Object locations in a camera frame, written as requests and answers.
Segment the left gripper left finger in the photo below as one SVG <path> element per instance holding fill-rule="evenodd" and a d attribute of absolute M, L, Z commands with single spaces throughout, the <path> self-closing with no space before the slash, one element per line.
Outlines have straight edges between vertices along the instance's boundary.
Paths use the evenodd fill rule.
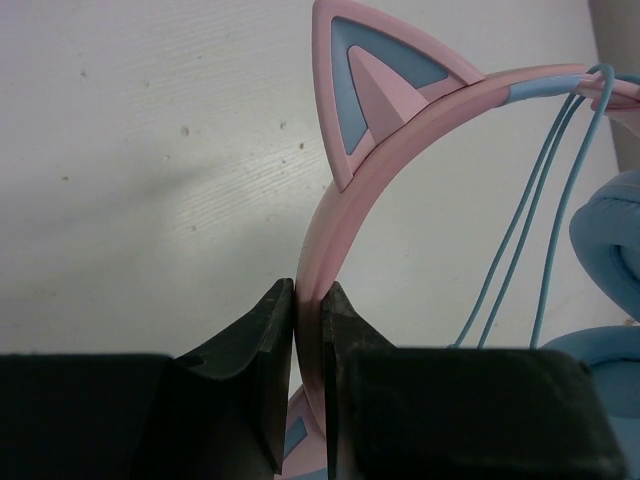
<path fill-rule="evenodd" d="M 271 479 L 283 466 L 294 313 L 280 279 L 179 357 L 5 355 L 5 479 Z"/>

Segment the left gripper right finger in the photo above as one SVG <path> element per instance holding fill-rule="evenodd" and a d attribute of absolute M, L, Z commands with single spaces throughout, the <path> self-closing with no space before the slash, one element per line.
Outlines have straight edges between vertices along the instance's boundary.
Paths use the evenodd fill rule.
<path fill-rule="evenodd" d="M 553 350 L 400 348 L 321 304 L 332 479 L 624 479 L 592 374 Z"/>

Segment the pink blue cat-ear headphones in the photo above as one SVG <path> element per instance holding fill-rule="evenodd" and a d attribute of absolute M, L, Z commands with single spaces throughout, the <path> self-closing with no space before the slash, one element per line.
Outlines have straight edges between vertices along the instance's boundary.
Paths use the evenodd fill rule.
<path fill-rule="evenodd" d="M 488 110 L 574 94 L 627 118 L 637 84 L 603 65 L 558 64 L 485 75 L 426 33 L 353 1 L 312 12 L 316 106 L 333 181 L 307 231 L 296 274 L 295 340 L 303 384 L 289 405 L 293 439 L 282 475 L 326 470 L 320 304 L 373 204 L 393 178 L 447 133 Z"/>

